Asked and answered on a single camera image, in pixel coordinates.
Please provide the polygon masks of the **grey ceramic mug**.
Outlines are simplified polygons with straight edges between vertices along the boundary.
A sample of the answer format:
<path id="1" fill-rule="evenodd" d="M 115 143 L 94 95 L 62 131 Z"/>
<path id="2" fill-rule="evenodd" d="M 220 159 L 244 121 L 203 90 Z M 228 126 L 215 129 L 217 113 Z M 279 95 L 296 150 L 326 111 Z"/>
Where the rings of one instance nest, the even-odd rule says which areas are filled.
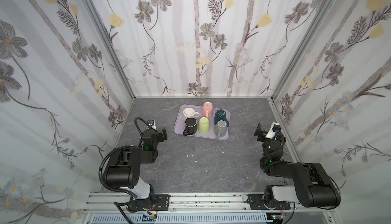
<path id="1" fill-rule="evenodd" d="M 214 130 L 216 139 L 222 139 L 226 135 L 227 129 L 227 122 L 225 120 L 218 121 Z"/>

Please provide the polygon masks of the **dark green ceramic mug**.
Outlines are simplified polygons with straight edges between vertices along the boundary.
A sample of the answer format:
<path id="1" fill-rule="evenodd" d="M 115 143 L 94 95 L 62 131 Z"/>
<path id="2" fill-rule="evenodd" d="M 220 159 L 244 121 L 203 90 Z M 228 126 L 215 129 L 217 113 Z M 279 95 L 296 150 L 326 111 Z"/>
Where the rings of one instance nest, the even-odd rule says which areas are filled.
<path id="1" fill-rule="evenodd" d="M 219 121 L 226 122 L 226 126 L 229 127 L 229 121 L 227 119 L 227 113 L 224 110 L 218 110 L 214 116 L 214 124 L 217 125 Z"/>

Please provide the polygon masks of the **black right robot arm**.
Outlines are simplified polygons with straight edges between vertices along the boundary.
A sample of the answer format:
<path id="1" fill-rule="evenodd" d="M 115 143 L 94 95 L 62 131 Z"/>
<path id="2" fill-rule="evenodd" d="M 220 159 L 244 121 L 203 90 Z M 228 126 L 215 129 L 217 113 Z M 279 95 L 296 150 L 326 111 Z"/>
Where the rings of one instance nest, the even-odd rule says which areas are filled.
<path id="1" fill-rule="evenodd" d="M 341 192 L 321 164 L 282 160 L 286 137 L 280 124 L 272 123 L 270 129 L 264 131 L 259 123 L 254 136 L 262 143 L 261 170 L 267 176 L 293 181 L 292 186 L 268 185 L 265 188 L 262 202 L 267 208 L 277 208 L 284 203 L 320 209 L 334 209 L 340 205 Z"/>

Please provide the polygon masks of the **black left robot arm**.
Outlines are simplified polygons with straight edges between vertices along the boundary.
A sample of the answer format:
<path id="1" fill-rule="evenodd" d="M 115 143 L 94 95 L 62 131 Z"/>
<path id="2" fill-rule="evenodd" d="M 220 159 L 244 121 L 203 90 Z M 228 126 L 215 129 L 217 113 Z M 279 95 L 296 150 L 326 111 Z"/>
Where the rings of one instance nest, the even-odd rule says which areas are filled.
<path id="1" fill-rule="evenodd" d="M 158 144 L 168 139 L 161 132 L 147 129 L 142 133 L 140 146 L 122 146 L 113 149 L 100 164 L 98 178 L 107 190 L 131 196 L 131 202 L 143 209 L 153 208 L 157 200 L 151 184 L 140 177 L 142 164 L 153 164 L 158 157 Z"/>

